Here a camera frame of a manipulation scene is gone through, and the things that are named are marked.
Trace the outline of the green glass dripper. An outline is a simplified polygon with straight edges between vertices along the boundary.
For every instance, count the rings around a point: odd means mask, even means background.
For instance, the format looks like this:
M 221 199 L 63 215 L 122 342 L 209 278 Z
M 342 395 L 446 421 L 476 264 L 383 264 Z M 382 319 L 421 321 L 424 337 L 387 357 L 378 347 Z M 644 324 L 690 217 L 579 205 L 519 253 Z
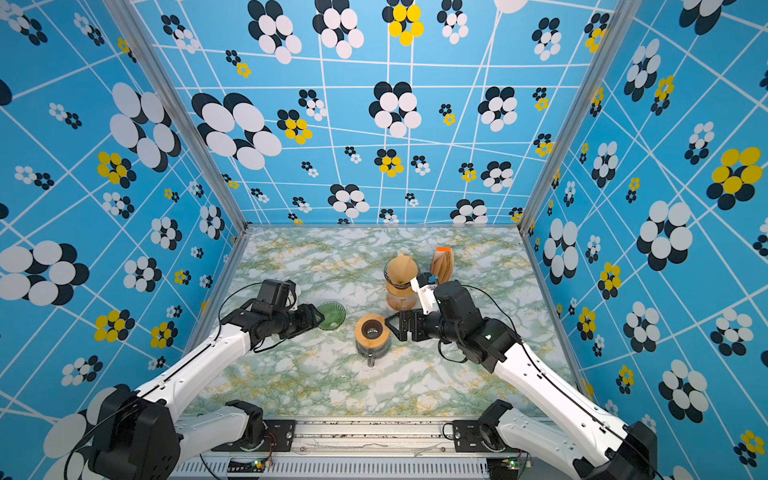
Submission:
M 346 308 L 339 302 L 324 302 L 317 309 L 324 317 L 324 320 L 319 325 L 321 330 L 335 331 L 345 322 L 347 316 Z

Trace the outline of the wooden ring holder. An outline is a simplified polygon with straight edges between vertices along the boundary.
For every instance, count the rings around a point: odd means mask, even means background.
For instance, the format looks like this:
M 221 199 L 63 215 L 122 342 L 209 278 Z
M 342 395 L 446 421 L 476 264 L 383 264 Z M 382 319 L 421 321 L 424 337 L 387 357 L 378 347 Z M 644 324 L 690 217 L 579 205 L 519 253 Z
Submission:
M 377 349 L 388 342 L 390 331 L 382 315 L 368 314 L 357 321 L 354 334 L 358 346 L 364 349 Z
M 386 281 L 385 286 L 388 293 L 391 295 L 407 297 L 411 294 L 414 294 L 414 290 L 412 289 L 412 286 L 409 282 L 391 283 Z

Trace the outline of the grey glass pitcher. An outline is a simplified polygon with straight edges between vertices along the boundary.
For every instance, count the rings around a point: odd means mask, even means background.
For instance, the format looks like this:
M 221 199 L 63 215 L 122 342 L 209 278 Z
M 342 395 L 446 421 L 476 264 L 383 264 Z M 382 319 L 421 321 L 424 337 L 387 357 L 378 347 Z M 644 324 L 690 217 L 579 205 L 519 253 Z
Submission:
M 358 353 L 366 360 L 367 366 L 372 368 L 375 366 L 378 359 L 384 357 L 388 353 L 390 350 L 390 343 L 387 342 L 378 347 L 366 347 L 357 343 L 356 348 Z

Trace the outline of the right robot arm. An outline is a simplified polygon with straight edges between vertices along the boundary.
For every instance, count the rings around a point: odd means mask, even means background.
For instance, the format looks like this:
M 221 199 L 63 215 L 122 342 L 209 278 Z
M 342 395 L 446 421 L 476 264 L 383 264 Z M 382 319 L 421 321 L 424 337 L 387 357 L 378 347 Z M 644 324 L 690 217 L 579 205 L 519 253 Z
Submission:
M 458 281 L 412 285 L 419 307 L 385 320 L 398 340 L 455 344 L 467 361 L 512 385 L 554 423 L 497 400 L 478 420 L 491 450 L 522 451 L 571 479 L 660 478 L 656 434 L 641 422 L 625 423 L 563 380 L 510 323 L 483 315 L 470 287 Z

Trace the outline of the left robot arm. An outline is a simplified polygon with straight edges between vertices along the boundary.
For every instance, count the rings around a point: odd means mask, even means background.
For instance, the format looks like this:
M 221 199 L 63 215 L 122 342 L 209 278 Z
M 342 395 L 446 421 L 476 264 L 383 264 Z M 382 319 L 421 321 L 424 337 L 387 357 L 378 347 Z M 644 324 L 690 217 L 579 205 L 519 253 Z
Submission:
M 175 467 L 214 447 L 259 447 L 267 435 L 260 407 L 241 400 L 187 417 L 190 403 L 227 367 L 277 336 L 292 339 L 319 327 L 324 315 L 297 301 L 292 281 L 265 280 L 256 297 L 232 310 L 215 331 L 169 370 L 134 391 L 117 389 L 101 403 L 86 457 L 107 479 L 166 479 Z

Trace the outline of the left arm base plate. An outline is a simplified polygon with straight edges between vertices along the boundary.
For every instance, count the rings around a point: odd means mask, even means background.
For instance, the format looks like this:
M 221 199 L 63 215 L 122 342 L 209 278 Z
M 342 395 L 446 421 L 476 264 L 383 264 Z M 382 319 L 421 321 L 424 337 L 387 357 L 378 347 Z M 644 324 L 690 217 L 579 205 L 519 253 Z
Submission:
M 292 449 L 296 425 L 293 419 L 267 419 L 263 422 L 264 432 L 260 442 L 250 444 L 240 439 L 214 447 L 213 451 L 287 453 Z

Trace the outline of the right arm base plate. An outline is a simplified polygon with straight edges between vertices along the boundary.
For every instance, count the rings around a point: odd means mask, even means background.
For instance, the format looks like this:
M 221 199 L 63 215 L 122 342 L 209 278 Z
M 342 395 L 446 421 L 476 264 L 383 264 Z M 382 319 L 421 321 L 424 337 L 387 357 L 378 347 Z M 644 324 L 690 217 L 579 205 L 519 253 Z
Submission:
M 453 443 L 456 453 L 517 455 L 520 452 L 503 443 L 492 445 L 485 440 L 478 420 L 453 420 L 443 426 L 442 432 Z

